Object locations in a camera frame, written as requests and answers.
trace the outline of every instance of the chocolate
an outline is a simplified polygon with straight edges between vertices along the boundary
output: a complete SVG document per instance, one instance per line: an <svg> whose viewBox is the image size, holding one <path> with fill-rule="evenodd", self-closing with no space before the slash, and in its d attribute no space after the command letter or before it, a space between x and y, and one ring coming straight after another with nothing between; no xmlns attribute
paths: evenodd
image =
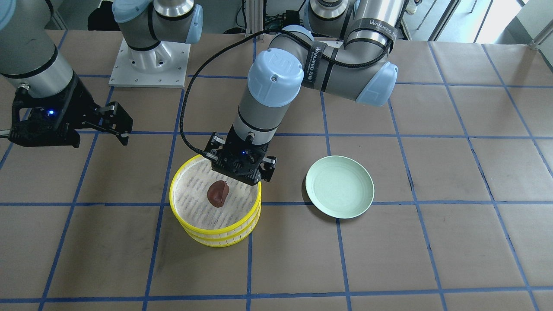
<svg viewBox="0 0 553 311"><path fill-rule="evenodd" d="M223 180L214 182L207 190L207 199L211 205L220 208L225 204L230 188Z"/></svg>

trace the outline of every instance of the plate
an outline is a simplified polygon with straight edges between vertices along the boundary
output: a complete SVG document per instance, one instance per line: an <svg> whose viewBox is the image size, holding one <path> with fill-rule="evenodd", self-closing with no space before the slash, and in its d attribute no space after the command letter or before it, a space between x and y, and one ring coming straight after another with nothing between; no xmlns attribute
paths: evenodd
<svg viewBox="0 0 553 311"><path fill-rule="evenodd" d="M369 172L357 161L333 155L315 162L305 178L313 204L336 218L353 218L367 211L374 199Z"/></svg>

